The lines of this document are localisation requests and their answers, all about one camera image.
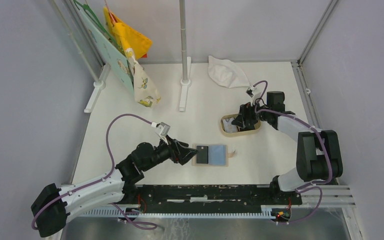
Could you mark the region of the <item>beige oval tray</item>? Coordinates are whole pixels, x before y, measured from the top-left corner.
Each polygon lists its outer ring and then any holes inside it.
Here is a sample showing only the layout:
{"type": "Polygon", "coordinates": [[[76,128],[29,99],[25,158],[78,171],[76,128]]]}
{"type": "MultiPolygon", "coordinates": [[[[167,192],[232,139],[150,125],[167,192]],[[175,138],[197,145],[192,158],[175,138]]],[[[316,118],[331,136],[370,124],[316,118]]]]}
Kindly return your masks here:
{"type": "Polygon", "coordinates": [[[257,133],[260,128],[261,128],[261,125],[262,123],[259,121],[257,124],[255,124],[255,128],[254,130],[242,130],[240,129],[239,127],[238,128],[238,132],[236,133],[226,133],[224,131],[224,127],[223,127],[223,124],[222,124],[222,119],[225,119],[225,118],[236,118],[238,116],[238,114],[228,114],[228,115],[225,115],[223,116],[220,121],[219,121],[219,127],[220,127],[220,131],[221,131],[221,134],[224,135],[225,137],[239,137],[239,136],[246,136],[246,135],[252,135],[252,134],[255,134],[257,133]]]}

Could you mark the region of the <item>black VIP card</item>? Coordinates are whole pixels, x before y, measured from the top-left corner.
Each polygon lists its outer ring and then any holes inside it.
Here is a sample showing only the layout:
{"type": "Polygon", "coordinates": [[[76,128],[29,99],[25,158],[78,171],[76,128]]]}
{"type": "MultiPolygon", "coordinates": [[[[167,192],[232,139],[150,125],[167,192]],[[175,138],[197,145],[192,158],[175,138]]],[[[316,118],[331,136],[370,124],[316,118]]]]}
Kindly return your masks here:
{"type": "Polygon", "coordinates": [[[209,163],[209,147],[207,145],[197,145],[197,155],[195,162],[197,164],[207,165],[209,163]]]}

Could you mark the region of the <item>beige card holder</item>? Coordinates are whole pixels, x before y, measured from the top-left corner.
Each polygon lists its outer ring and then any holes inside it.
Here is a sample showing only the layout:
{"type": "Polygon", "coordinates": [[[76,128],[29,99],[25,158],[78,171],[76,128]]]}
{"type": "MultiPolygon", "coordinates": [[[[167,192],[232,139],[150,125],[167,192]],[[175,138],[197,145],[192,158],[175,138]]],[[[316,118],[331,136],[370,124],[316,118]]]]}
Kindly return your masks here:
{"type": "Polygon", "coordinates": [[[234,148],[229,148],[226,144],[195,144],[194,149],[197,150],[197,145],[209,147],[209,163],[197,164],[196,155],[192,158],[192,165],[198,167],[227,167],[229,159],[233,158],[237,151],[234,148]]]}

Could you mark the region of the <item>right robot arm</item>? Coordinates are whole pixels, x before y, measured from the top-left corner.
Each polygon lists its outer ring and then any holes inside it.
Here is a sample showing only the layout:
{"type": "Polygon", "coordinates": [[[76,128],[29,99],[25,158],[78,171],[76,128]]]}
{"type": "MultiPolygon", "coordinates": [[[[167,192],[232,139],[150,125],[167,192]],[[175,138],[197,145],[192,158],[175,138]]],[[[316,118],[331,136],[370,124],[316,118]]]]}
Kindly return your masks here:
{"type": "Polygon", "coordinates": [[[316,184],[328,184],[343,174],[338,134],[334,130],[312,126],[294,112],[287,111],[282,91],[267,92],[266,101],[257,97],[253,87],[246,93],[252,101],[239,107],[232,125],[248,131],[266,122],[297,143],[295,167],[272,180],[274,187],[269,189],[268,196],[273,203],[282,204],[289,198],[289,192],[303,192],[316,184]]]}

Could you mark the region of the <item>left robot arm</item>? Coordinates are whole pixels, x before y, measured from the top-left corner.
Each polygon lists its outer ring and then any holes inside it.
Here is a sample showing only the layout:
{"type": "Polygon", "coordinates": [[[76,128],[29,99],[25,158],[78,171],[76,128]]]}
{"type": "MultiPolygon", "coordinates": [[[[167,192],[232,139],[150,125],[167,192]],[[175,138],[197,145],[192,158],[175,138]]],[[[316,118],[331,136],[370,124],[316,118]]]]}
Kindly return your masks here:
{"type": "Polygon", "coordinates": [[[109,172],[98,177],[61,187],[55,183],[46,185],[30,207],[31,227],[45,238],[96,207],[119,201],[131,204],[137,198],[135,184],[144,178],[144,172],[166,160],[185,165],[197,153],[197,149],[176,139],[160,140],[157,146],[142,142],[109,172]]]}

